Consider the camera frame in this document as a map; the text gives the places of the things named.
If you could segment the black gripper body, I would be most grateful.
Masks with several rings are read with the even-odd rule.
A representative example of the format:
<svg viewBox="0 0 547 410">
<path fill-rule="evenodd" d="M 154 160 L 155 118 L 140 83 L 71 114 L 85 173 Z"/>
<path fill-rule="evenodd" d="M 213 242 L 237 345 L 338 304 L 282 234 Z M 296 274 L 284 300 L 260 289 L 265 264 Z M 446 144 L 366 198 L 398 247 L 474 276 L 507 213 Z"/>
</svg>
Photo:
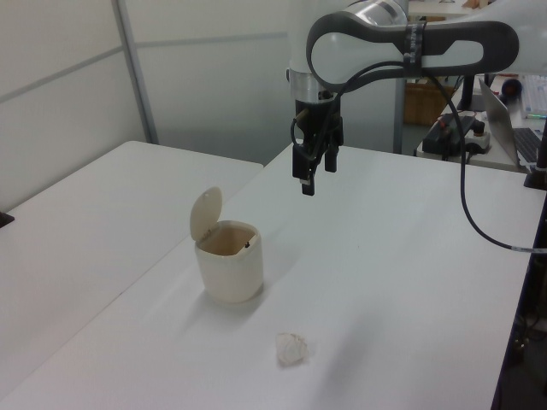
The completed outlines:
<svg viewBox="0 0 547 410">
<path fill-rule="evenodd" d="M 331 136 L 338 146 L 344 144 L 343 119 L 340 114 L 340 101 L 309 103 L 295 101 L 295 114 L 308 110 L 297 127 L 303 132 L 303 144 L 310 148 L 315 146 L 315 139 L 328 119 L 326 136 Z"/>
</svg>

